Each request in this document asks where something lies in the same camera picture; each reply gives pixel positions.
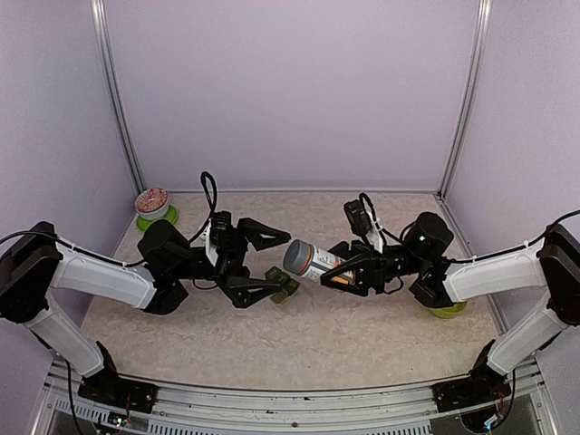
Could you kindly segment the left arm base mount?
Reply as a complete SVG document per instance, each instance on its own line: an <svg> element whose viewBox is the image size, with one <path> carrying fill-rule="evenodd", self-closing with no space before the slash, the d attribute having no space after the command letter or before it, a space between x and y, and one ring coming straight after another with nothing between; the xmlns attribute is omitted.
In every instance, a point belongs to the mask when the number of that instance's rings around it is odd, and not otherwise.
<svg viewBox="0 0 580 435"><path fill-rule="evenodd" d="M108 350L96 342L103 359L103 367L91 376L83 376L78 395L101 404L151 414L158 387L148 382L121 377Z"/></svg>

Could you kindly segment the green weekly pill organizer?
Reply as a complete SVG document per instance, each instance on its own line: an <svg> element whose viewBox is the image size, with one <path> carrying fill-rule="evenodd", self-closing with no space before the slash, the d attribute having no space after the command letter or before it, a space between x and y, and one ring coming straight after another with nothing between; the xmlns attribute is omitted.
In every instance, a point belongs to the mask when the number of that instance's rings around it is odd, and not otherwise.
<svg viewBox="0 0 580 435"><path fill-rule="evenodd" d="M265 278L269 282L280 284L277 292L270 296L270 300L277 305L282 304L292 296L300 286L288 273L276 266L272 266L265 272Z"/></svg>

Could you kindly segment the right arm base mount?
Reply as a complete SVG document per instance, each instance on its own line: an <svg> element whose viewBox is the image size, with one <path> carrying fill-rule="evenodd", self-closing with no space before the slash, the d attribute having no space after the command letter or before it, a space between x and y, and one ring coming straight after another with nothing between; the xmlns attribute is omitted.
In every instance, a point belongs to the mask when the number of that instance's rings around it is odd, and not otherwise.
<svg viewBox="0 0 580 435"><path fill-rule="evenodd" d="M494 343L495 340L491 340L482 349L467 376L437 382L431 387L438 412L495 401L512 393L508 376L499 374L488 366L488 354Z"/></svg>

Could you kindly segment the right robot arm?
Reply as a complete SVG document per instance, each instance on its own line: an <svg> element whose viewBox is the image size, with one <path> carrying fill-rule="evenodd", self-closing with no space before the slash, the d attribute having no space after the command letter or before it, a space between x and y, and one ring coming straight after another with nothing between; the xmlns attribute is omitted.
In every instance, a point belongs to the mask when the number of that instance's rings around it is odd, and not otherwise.
<svg viewBox="0 0 580 435"><path fill-rule="evenodd" d="M384 292L393 279L415 276L411 293L427 308L515 289L546 289L528 314L481 352L463 383L470 401L484 401L521 361L579 324L579 243L559 220L532 241L459 260L445 257L454 235L435 213L420 213L389 246L391 233L380 224L366 194L345 203L343 210L360 239L338 246L348 258L322 274L324 286L367 296L371 289Z"/></svg>

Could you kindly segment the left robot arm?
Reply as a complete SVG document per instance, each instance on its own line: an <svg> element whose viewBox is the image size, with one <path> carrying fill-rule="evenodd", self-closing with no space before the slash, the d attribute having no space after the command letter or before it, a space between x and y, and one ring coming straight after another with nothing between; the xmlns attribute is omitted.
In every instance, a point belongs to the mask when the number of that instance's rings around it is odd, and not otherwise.
<svg viewBox="0 0 580 435"><path fill-rule="evenodd" d="M115 403L127 393L104 346L90 341L70 317L50 300L52 288L96 295L166 315L187 298L186 280L211 281L236 308L248 308L276 293L279 284L251 277L244 265L247 249L257 251L289 242L289 233L252 218L236 224L217 209L215 179L204 171L200 181L208 217L192 237L160 219L138 244L141 259L122 263L74 245L56 235L53 224L37 223L10 235L14 244L1 256L1 316L21 324L59 353L102 398Z"/></svg>

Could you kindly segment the orange pill bottle grey cap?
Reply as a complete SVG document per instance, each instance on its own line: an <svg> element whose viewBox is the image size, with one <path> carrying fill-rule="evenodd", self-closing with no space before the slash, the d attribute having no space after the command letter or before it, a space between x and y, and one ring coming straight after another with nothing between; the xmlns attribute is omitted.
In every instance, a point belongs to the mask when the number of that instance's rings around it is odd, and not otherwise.
<svg viewBox="0 0 580 435"><path fill-rule="evenodd" d="M336 267L344 260L335 254L295 239L285 251L283 268L286 272L311 281L320 281L321 276Z"/></svg>

